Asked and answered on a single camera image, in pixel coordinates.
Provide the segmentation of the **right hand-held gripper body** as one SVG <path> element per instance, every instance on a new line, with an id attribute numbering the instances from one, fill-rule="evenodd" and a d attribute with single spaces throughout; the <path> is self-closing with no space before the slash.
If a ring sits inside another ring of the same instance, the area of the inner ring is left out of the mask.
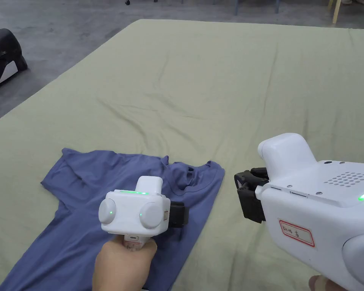
<path id="1" fill-rule="evenodd" d="M 296 133 L 262 141 L 258 153 L 269 181 L 237 189 L 243 216 L 331 281 L 364 291 L 364 163 L 317 161 Z"/>

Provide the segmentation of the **person's right hand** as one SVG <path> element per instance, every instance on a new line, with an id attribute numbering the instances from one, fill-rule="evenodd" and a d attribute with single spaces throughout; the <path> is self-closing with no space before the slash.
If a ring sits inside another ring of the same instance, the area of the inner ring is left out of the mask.
<path id="1" fill-rule="evenodd" d="M 313 275 L 308 281 L 310 291 L 330 291 L 334 289 L 334 282 L 322 274 Z"/>

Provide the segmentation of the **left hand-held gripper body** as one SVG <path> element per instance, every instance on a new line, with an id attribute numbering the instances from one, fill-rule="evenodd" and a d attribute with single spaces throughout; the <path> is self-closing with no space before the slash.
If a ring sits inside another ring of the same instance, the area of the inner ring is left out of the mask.
<path id="1" fill-rule="evenodd" d="M 106 194 L 99 206 L 101 229 L 122 235 L 130 251 L 141 249 L 154 236 L 169 228 L 188 224 L 189 210 L 162 194 L 163 180 L 141 176 L 134 191 L 116 189 Z"/>

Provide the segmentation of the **person's left hand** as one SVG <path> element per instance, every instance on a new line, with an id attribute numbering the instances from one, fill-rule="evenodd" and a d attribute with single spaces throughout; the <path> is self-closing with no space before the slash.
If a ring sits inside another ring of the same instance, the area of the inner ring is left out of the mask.
<path id="1" fill-rule="evenodd" d="M 147 281 L 157 244 L 149 239 L 139 250 L 130 251 L 124 236 L 107 241 L 96 257 L 93 291 L 140 291 Z"/>

